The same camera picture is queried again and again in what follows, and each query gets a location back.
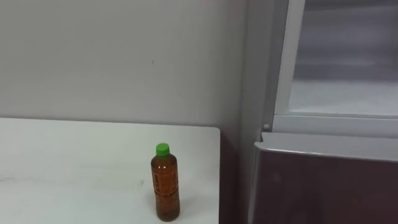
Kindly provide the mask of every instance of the refrigerator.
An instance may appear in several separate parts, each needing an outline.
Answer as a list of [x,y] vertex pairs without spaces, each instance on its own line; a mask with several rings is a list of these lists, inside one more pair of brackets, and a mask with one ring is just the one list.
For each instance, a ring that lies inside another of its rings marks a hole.
[[251,0],[244,223],[398,223],[398,1]]

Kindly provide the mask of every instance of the plastic bottle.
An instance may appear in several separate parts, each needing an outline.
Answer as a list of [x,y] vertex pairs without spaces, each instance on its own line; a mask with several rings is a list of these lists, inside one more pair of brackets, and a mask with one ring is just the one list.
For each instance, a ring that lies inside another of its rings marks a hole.
[[156,156],[150,162],[156,197],[156,214],[165,222],[180,215],[177,158],[170,153],[169,145],[156,146]]

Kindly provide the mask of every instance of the white wall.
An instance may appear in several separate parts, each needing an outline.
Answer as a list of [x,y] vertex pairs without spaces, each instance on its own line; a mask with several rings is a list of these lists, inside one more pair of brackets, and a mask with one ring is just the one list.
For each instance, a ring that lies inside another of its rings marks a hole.
[[0,116],[238,135],[245,0],[0,1]]

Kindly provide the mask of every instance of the table surface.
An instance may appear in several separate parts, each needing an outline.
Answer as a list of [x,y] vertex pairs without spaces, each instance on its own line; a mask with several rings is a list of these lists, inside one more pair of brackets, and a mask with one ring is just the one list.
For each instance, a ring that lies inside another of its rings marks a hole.
[[0,118],[1,223],[163,223],[150,172],[159,142],[178,159],[173,223],[218,223],[216,128]]

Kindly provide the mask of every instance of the refrigerator door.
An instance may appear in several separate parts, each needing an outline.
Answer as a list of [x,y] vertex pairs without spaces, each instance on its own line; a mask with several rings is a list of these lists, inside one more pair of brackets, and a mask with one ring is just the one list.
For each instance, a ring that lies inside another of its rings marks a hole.
[[398,223],[398,139],[263,133],[248,223]]

